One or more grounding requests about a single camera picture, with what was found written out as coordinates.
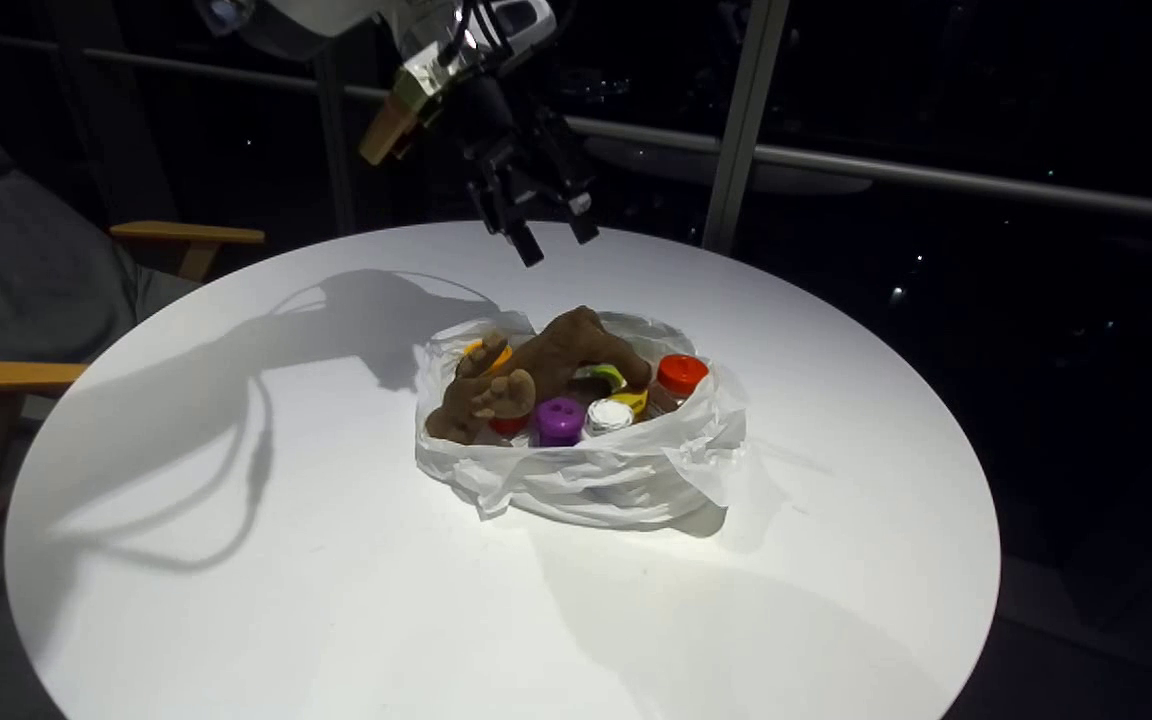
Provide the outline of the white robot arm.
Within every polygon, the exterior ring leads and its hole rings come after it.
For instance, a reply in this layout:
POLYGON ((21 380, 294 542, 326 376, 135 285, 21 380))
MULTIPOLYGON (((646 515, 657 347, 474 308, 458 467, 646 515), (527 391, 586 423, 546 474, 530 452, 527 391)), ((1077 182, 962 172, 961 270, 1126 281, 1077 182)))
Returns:
POLYGON ((380 20, 401 66, 359 137, 366 162, 405 157, 419 130, 442 125, 484 227, 503 237, 523 269, 543 258, 527 227, 530 209, 556 213, 579 242, 600 233, 591 162, 572 125, 523 88, 523 65, 558 32, 556 0, 191 3, 210 36, 239 36, 282 59, 315 59, 331 38, 380 20))

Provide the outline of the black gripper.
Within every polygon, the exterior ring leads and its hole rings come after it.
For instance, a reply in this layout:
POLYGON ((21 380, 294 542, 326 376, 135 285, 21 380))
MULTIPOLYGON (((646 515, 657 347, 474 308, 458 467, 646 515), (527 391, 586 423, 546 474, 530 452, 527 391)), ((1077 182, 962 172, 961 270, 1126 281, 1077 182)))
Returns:
POLYGON ((577 242, 600 237, 591 158, 558 113, 515 79, 484 74, 458 92, 454 121, 467 192, 491 233, 503 233, 523 269, 543 258, 527 227, 530 209, 567 220, 577 242))

